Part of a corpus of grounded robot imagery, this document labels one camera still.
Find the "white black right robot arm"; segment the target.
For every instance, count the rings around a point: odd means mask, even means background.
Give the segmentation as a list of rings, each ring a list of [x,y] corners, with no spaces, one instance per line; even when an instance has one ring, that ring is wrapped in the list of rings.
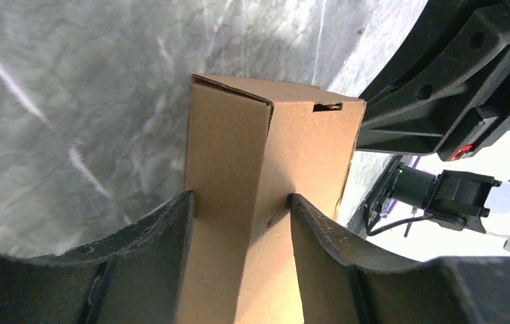
[[[451,230],[485,233],[486,199],[501,181],[466,171],[429,175],[401,158],[473,157],[510,130],[510,1],[429,1],[383,70],[361,93],[359,151],[391,153],[348,227],[376,234],[386,201]]]

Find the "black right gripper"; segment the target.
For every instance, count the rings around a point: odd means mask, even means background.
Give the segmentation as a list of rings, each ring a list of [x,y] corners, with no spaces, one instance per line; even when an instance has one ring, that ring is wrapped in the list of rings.
[[[510,128],[510,1],[429,1],[367,103],[357,150],[474,156]]]

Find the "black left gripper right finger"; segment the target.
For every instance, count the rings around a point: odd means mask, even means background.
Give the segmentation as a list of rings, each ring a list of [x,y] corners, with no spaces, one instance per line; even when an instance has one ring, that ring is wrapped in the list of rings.
[[[426,262],[385,250],[288,196],[306,323],[510,323],[510,257]]]

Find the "brown cardboard paper box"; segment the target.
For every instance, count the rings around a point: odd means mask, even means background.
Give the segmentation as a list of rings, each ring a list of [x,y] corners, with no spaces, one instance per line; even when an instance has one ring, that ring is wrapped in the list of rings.
[[[193,76],[178,323],[303,322],[287,198],[336,219],[365,107],[318,86]]]

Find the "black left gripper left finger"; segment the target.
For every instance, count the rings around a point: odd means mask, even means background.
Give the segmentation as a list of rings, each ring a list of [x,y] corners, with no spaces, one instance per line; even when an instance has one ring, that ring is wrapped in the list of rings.
[[[59,256],[0,253],[0,323],[174,323],[194,211],[186,191]]]

